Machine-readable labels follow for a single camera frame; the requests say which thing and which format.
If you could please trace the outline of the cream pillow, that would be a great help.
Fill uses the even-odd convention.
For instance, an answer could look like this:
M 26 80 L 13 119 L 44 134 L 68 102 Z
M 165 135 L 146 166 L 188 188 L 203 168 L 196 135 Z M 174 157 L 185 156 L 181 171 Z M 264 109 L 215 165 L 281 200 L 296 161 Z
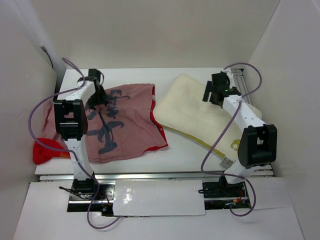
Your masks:
M 179 134 L 170 139 L 173 172 L 197 172 L 200 165 L 231 119 L 220 106 L 203 101 L 205 84 L 187 74 L 155 83 L 155 120 Z

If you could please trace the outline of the red patterned pillowcase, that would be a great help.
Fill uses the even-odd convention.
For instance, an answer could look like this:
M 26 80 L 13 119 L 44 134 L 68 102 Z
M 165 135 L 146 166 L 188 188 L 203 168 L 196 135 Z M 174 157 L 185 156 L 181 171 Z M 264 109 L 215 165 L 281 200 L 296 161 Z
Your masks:
M 105 92 L 107 105 L 84 107 L 88 121 L 85 144 L 91 163 L 129 160 L 168 146 L 153 114 L 154 84 L 125 84 Z

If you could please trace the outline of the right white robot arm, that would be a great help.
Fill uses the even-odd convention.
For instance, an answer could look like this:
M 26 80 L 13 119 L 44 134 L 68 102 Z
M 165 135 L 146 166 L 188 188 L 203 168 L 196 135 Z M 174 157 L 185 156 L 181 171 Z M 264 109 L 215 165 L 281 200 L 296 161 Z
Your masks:
M 235 122 L 241 131 L 237 160 L 224 171 L 223 180 L 218 184 L 220 194 L 230 196 L 236 189 L 235 184 L 276 160 L 278 130 L 249 108 L 238 89 L 231 87 L 230 79 L 223 71 L 211 75 L 202 100 L 228 112 L 231 120 L 227 126 Z

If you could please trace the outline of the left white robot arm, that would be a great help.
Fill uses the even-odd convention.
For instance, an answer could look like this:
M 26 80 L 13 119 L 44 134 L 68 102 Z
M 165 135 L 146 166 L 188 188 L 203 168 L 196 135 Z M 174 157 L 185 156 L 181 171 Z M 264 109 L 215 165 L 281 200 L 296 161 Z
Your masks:
M 89 76 L 77 81 L 77 90 L 53 103 L 55 129 L 70 151 L 73 167 L 73 189 L 92 200 L 99 193 L 99 184 L 90 165 L 86 149 L 88 120 L 85 104 L 101 105 L 107 102 L 105 90 L 97 77 Z

